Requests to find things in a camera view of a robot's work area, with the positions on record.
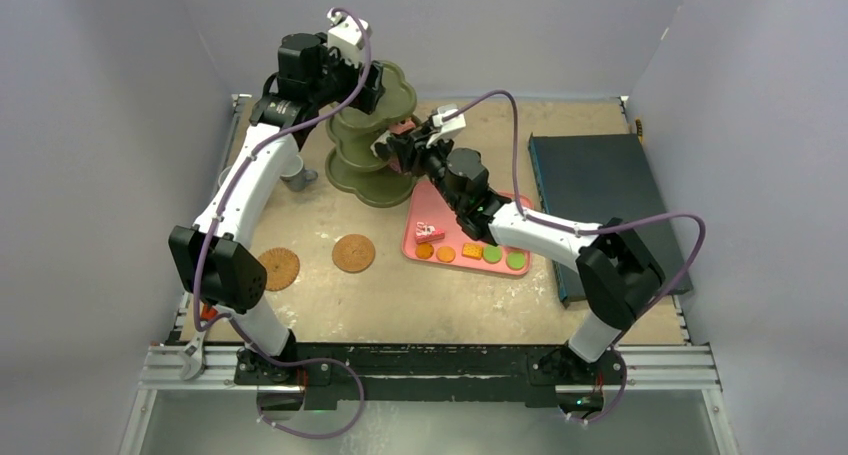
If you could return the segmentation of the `pink swirl roll cake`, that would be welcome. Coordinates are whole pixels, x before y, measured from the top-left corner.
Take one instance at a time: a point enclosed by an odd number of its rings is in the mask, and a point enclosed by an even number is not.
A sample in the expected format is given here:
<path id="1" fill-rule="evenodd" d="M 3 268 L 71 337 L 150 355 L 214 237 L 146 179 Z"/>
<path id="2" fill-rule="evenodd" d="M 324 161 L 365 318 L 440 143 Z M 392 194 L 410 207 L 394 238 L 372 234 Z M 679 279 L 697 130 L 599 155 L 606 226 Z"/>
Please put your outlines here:
<path id="1" fill-rule="evenodd" d="M 413 117 L 409 117 L 388 127 L 388 132 L 393 136 L 402 136 L 414 130 L 418 124 Z"/>

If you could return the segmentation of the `green three-tier stand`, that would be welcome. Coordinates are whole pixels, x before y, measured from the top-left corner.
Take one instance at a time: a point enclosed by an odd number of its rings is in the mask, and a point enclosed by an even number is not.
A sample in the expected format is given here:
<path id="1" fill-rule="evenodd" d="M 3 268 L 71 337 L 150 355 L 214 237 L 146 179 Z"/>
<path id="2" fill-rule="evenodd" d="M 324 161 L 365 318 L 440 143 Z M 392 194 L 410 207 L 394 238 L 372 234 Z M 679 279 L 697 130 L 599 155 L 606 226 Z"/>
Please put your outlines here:
<path id="1" fill-rule="evenodd" d="M 417 94 L 397 64 L 388 60 L 381 64 L 385 93 L 375 111 L 366 115 L 346 108 L 326 123 L 334 148 L 325 160 L 325 176 L 336 189 L 368 206 L 390 208 L 409 198 L 415 179 L 390 168 L 374 154 L 372 145 L 391 126 L 415 118 Z"/>

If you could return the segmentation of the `pink strawberry triangle cake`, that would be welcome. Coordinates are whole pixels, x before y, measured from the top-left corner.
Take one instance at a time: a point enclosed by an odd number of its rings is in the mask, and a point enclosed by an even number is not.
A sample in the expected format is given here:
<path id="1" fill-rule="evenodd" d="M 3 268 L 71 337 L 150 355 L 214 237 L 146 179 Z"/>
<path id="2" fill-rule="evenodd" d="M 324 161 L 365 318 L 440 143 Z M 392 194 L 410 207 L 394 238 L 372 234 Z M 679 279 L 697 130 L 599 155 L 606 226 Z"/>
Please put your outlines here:
<path id="1" fill-rule="evenodd" d="M 445 236 L 445 230 L 440 227 L 422 221 L 415 224 L 414 240 L 418 245 L 437 242 L 443 240 Z"/>

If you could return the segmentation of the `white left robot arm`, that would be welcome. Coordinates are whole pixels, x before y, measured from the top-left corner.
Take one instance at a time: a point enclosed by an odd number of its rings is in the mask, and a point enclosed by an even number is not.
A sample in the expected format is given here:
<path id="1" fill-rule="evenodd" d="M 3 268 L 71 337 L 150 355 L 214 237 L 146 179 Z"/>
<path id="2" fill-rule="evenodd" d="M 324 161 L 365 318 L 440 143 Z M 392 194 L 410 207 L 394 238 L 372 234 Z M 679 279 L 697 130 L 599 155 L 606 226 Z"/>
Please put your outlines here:
<path id="1" fill-rule="evenodd" d="M 194 309 L 212 306 L 261 355 L 272 383 L 297 374 L 296 339 L 264 297 L 267 271 L 249 246 L 274 186 L 304 173 L 300 150 L 319 111 L 332 104 L 372 113 L 384 90 L 382 66 L 371 59 L 368 36 L 297 33 L 285 36 L 278 69 L 265 81 L 234 166 L 207 208 L 189 227 L 175 226 L 171 250 Z"/>

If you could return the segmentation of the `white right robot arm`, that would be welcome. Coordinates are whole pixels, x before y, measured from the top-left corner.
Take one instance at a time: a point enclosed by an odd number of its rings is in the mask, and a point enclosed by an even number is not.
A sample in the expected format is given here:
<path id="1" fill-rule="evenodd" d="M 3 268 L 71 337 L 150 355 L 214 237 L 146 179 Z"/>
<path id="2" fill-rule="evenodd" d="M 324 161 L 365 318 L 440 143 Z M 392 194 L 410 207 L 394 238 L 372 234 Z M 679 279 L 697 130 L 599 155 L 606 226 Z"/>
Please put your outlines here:
<path id="1" fill-rule="evenodd" d="M 528 209 L 490 187 L 476 150 L 430 142 L 413 129 L 384 133 L 372 152 L 404 174 L 426 177 L 469 238 L 541 255 L 578 274 L 589 313 L 561 356 L 563 372 L 573 381 L 599 371 L 601 356 L 635 324 L 665 280 L 639 235 L 621 220 L 580 223 Z"/>

